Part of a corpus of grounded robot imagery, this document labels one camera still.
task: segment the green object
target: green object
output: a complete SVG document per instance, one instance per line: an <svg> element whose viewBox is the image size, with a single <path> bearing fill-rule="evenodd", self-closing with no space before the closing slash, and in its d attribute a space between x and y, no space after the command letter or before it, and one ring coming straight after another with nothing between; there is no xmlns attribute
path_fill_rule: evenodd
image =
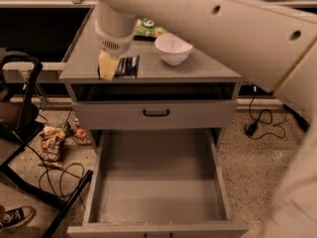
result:
<svg viewBox="0 0 317 238"><path fill-rule="evenodd" d="M61 128L62 131L65 133L65 137L69 137L73 135L75 132L71 129L71 126L67 120L60 123L57 128Z"/></svg>
<svg viewBox="0 0 317 238"><path fill-rule="evenodd" d="M135 30L136 36L157 38L167 34L168 30L156 25L156 23L147 18L140 18Z"/></svg>

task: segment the trash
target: trash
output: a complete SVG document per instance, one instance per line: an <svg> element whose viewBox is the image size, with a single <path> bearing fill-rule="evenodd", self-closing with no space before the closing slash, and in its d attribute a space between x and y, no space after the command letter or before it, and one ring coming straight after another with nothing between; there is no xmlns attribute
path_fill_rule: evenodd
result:
<svg viewBox="0 0 317 238"><path fill-rule="evenodd" d="M72 132L74 141L80 146L91 146L91 141L85 129L81 128L75 114L70 111L67 118L67 126Z"/></svg>
<svg viewBox="0 0 317 238"><path fill-rule="evenodd" d="M48 168L62 169L62 147L65 133L61 128L46 126L41 141L42 151L40 156Z"/></svg>

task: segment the open drawer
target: open drawer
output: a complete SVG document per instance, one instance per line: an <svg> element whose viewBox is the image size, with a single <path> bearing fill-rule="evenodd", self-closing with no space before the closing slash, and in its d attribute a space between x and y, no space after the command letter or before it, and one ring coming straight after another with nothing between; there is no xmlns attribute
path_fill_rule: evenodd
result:
<svg viewBox="0 0 317 238"><path fill-rule="evenodd" d="M73 238L241 237L210 130L111 131Z"/></svg>

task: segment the cabinet top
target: cabinet top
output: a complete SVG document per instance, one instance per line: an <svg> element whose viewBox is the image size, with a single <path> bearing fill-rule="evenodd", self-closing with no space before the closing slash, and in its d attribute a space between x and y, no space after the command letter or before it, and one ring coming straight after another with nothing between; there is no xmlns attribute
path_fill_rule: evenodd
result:
<svg viewBox="0 0 317 238"><path fill-rule="evenodd" d="M89 17L59 79L68 82L106 81L98 79L99 50L96 45L95 14ZM179 65L168 65L159 56L154 42L133 41L122 57L140 56L137 80L242 80L230 68L193 49L187 60ZM112 81L134 79L113 79Z"/></svg>

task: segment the power cord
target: power cord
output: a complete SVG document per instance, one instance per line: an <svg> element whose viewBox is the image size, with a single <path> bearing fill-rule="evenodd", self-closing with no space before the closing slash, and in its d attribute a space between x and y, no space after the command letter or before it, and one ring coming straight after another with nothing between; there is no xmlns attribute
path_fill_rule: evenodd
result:
<svg viewBox="0 0 317 238"><path fill-rule="evenodd" d="M269 109L263 109L258 118L255 118L252 114L252 104L256 98L256 94L257 94L257 87L254 86L254 96L249 104L249 114L250 114L250 117L254 120L254 122L248 127L247 124L245 125L244 127L244 130L245 130L245 134L250 138L250 139L253 139L253 140L259 140L261 138L263 138L264 136L267 136L267 135L273 135L274 137L278 138L278 139L283 139L285 138L286 136L286 132L284 130L284 128L281 126L281 124L283 124L285 121L286 121L286 117L287 117L287 114L288 114L288 110L286 110L286 113L285 113L285 116L284 116L284 119L279 122L279 123L275 123L273 124L272 126L273 127L277 127L277 128L280 128L281 131L282 131L282 135L277 135L277 134L274 134L274 133L271 133L271 132L266 132L266 133L263 133L262 135L260 135L259 137L253 137L254 134L256 133L258 127L259 127L259 123L264 123L264 124L267 124L267 125L270 125L272 124L273 122L273 115L272 115L272 112L269 110ZM268 113L269 115L269 120L268 121L265 121L265 120L262 120L262 116L264 115L264 113Z"/></svg>
<svg viewBox="0 0 317 238"><path fill-rule="evenodd" d="M11 133L18 139L18 141L20 141L22 144L25 144L25 142L20 138L20 136L16 133L16 131L10 126L8 125L7 123L5 123L3 120L1 120L1 126L5 126L6 129L9 129L11 130ZM41 180L43 178L44 175L47 175L47 178L48 178L48 182L49 182L49 185L50 185L50 188L51 190L53 191L53 194L56 196L56 197L63 197L64 200L66 200L66 197L73 194L70 193L70 194L64 194L62 192L62 189L61 189L61 182L62 182L62 177L64 174L69 174L75 178L78 178L79 181L81 181L84 177L84 166L82 164L78 164L78 163L73 163L73 164L70 164L69 166L67 166L64 170L55 170L55 171L61 171L61 175L59 177L59 191L60 191L60 195L58 195L55 191L55 189L53 188L53 183L51 181L51 178L50 178L50 175L49 175L49 172L51 172L52 170L50 170L48 168L48 165L46 164L46 162L41 158L40 154L34 149L32 148L29 144L26 145L27 148L29 148L36 156L38 156L38 158L41 160L41 162L43 163L43 166L45 167L46 171L40 176L40 179L39 179L39 189L43 190L42 187L41 187ZM75 174L72 174L68 171L68 169L72 166L80 166L82 167L82 174L81 174L81 177L75 175ZM80 201L82 203L82 206L83 208L85 209L85 205L84 205L84 202L81 198L81 195L79 195L79 198L80 198Z"/></svg>

